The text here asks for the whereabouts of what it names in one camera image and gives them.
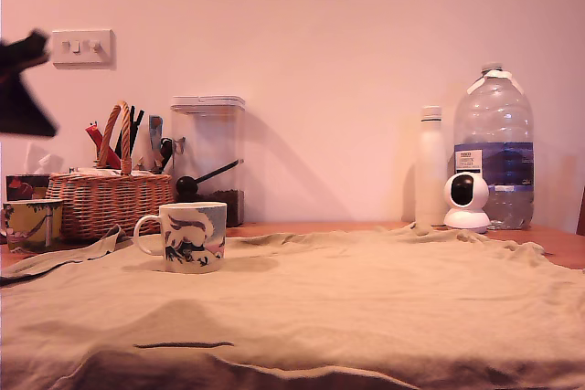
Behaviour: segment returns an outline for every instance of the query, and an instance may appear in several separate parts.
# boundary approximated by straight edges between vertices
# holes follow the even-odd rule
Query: white thermos
[[[443,188],[447,181],[447,154],[441,126],[441,107],[422,108],[419,147],[415,165],[415,220],[442,226],[447,204]]]

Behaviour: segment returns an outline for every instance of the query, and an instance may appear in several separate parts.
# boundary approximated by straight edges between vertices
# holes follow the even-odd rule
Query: cloth
[[[127,240],[128,238],[124,231],[120,229],[120,226],[116,225],[108,230],[108,233],[100,240],[85,248],[60,250],[36,255],[2,269],[0,272],[0,285],[6,285],[19,280],[30,280],[63,264],[101,258],[116,249],[125,247],[122,243]]]
[[[579,388],[585,275],[542,252],[456,230],[278,234],[184,275],[131,246],[2,288],[2,388]]]

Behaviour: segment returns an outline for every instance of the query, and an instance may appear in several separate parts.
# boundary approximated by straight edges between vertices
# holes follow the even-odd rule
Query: light switch
[[[107,66],[113,62],[111,29],[53,31],[51,60],[62,64]]]

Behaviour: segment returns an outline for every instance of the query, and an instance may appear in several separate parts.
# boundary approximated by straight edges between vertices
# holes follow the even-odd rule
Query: white camera
[[[451,210],[445,216],[445,225],[485,233],[490,218],[483,207],[490,195],[487,183],[479,174],[458,173],[451,177],[444,189],[444,197]]]

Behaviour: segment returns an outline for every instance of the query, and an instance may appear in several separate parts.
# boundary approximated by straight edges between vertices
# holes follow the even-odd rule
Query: table
[[[254,237],[271,233],[287,232],[304,234],[311,232],[329,232],[332,230],[368,230],[374,227],[398,228],[408,223],[402,222],[302,222],[302,223],[245,223],[240,227],[228,229],[228,237]],[[488,231],[492,239],[514,240],[520,244],[533,241],[547,251],[547,258],[570,269],[585,269],[585,237],[561,232],[550,227],[532,225],[528,230],[497,230]],[[23,255],[12,254],[8,246],[1,246],[0,257],[2,267],[8,267],[25,258]]]

